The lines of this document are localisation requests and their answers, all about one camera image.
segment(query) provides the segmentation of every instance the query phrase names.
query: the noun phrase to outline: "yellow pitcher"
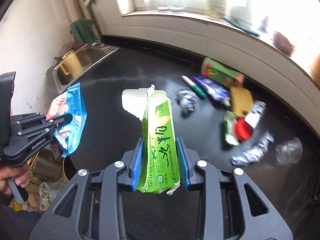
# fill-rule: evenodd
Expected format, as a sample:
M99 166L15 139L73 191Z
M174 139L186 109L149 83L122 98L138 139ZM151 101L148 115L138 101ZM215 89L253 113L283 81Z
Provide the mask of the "yellow pitcher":
M83 67L80 63L76 53L72 50L62 56L62 60L59 63L59 67L62 69L65 75L71 74L73 78L80 75L83 71Z

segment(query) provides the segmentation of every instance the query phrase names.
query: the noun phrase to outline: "human hand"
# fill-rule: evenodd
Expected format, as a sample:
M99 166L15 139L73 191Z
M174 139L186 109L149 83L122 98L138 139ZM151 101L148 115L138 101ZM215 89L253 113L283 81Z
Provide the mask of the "human hand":
M7 185L7 179L14 178L17 186L25 188L29 184L29 166L24 164L21 167L11 167L8 164L0 165L0 193L11 195L12 192Z

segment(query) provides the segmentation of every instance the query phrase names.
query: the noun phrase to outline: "green and white packet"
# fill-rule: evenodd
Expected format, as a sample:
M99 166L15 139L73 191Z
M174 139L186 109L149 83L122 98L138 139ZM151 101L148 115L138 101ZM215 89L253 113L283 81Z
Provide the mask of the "green and white packet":
M172 120L171 101L165 91L155 86L123 92L123 107L142 121L142 137L145 141L141 175L137 190L171 195L180 186L179 166ZM140 106L132 109L130 102L146 106L141 118Z

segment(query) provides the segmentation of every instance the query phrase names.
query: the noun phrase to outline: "stainless steel sink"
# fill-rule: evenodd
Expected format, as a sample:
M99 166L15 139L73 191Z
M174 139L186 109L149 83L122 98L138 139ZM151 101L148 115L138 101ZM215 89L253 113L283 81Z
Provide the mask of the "stainless steel sink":
M78 76L74 77L71 73L65 75L60 68L58 61L48 69L47 74L53 78L56 90L58 94L61 94L68 86L76 83L89 70L118 50L118 47L104 45L102 43L98 43L94 46L86 44L76 51L76 55L83 68L83 71Z

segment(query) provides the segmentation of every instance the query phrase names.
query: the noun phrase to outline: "purple tube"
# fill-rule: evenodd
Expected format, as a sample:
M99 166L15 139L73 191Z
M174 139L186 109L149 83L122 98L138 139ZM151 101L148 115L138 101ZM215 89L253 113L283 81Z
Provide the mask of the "purple tube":
M204 75L192 77L211 97L225 106L230 106L230 94L224 87Z

